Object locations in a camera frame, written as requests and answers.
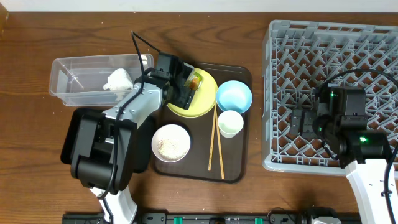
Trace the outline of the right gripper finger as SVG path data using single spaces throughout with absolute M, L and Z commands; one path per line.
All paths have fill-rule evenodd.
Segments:
M 290 131 L 292 135 L 302 135 L 303 110 L 294 109 L 290 114 Z
M 313 139 L 316 134 L 313 130 L 313 122 L 315 121 L 316 113 L 310 110 L 303 112 L 303 125 L 302 125 L 302 137 L 305 139 Z

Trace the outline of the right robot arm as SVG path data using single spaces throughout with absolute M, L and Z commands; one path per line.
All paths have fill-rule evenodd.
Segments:
M 321 103 L 317 111 L 293 109 L 290 132 L 328 145 L 354 191 L 363 223 L 397 223 L 397 189 L 384 133 L 371 131 L 363 102 Z

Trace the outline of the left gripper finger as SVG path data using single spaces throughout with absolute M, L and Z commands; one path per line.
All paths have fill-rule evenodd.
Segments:
M 195 90 L 192 90 L 189 87 L 181 87 L 177 93 L 177 96 L 174 98 L 174 105 L 181 109 L 188 110 L 195 92 Z
M 185 62 L 182 63 L 181 86 L 189 87 L 195 69 L 192 65 Z

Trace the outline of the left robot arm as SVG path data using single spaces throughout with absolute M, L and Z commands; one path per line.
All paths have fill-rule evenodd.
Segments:
M 195 92 L 187 81 L 194 73 L 187 63 L 163 63 L 142 71 L 130 93 L 112 108 L 73 113 L 61 160 L 99 200 L 105 223 L 134 221 L 137 205 L 128 184 L 148 164 L 148 131 L 154 128 L 150 116 L 164 103 L 190 106 Z

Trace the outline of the white tissue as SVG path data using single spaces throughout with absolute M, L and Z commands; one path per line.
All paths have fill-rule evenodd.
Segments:
M 133 87 L 134 84 L 128 72 L 123 68 L 119 68 L 107 78 L 107 83 L 103 86 L 103 90 L 119 91 Z

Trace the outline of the white cup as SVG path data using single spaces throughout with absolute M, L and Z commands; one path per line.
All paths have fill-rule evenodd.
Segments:
M 243 129 L 243 126 L 243 117 L 236 111 L 224 111 L 218 116 L 218 127 L 225 138 L 233 138 Z

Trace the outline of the pile of rice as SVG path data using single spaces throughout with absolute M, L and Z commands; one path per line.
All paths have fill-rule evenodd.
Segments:
M 170 161 L 180 159 L 186 153 L 186 149 L 178 141 L 172 139 L 160 140 L 157 147 L 159 154 Z

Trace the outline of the white pink bowl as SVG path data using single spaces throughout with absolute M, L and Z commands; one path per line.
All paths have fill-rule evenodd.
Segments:
M 176 124 L 159 128 L 152 137 L 152 152 L 162 162 L 173 163 L 189 152 L 191 138 L 188 131 Z

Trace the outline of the green yellow snack wrapper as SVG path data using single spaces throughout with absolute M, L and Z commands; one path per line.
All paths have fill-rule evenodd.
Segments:
M 203 77 L 198 72 L 193 72 L 184 83 L 191 90 L 198 90 L 203 82 Z

